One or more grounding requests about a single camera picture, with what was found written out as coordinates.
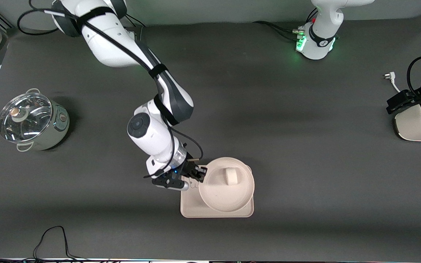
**cooking pot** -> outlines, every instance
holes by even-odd
[[[0,113],[0,134],[19,152],[52,148],[66,135],[69,115],[37,88],[13,98]]]

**beige tray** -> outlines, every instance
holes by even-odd
[[[215,211],[208,207],[199,193],[199,182],[192,178],[182,178],[189,183],[189,189],[181,192],[180,211],[186,218],[227,218],[227,217],[250,217],[254,212],[253,198],[244,208],[230,213]]]

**gray table surface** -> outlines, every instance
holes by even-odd
[[[60,32],[12,36],[0,110],[36,87],[72,126],[42,152],[0,137],[0,257],[30,256],[63,225],[86,258],[421,262],[421,143],[394,134],[385,108],[395,91],[381,77],[395,70],[406,87],[421,17],[349,21],[339,34],[310,61],[259,24],[144,29],[194,100],[177,128],[201,143],[202,163],[232,156],[253,169],[254,215],[232,219],[184,218],[179,192],[142,179],[148,156],[126,124],[156,93],[145,70],[108,68]],[[412,77],[418,85],[421,62]],[[39,256],[63,256],[60,232],[45,242]]]

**white power cord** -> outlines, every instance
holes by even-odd
[[[144,29],[144,27],[141,27],[141,32],[139,33],[139,41],[142,41],[142,30]]]
[[[396,73],[395,72],[392,71],[387,74],[384,74],[383,76],[386,80],[391,80],[391,84],[393,85],[393,87],[396,89],[397,92],[401,92],[399,88],[397,88],[396,86]]]

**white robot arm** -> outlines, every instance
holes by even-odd
[[[152,183],[187,190],[189,186],[180,180],[181,175],[202,182],[206,169],[190,160],[192,157],[170,130],[170,125],[191,117],[193,101],[154,53],[145,44],[133,40],[123,28],[118,17],[126,13],[124,0],[56,0],[52,7],[79,17],[72,20],[53,15],[53,20],[66,35],[82,35],[101,63],[110,67],[141,65],[157,83],[159,94],[136,108],[127,126],[131,140],[150,155],[146,165]]]
[[[375,0],[311,0],[318,9],[318,16],[314,23],[307,22],[299,27],[304,35],[297,43],[296,50],[306,58],[320,60],[324,58],[335,41],[335,34],[344,22],[343,7],[359,7],[368,5]]]

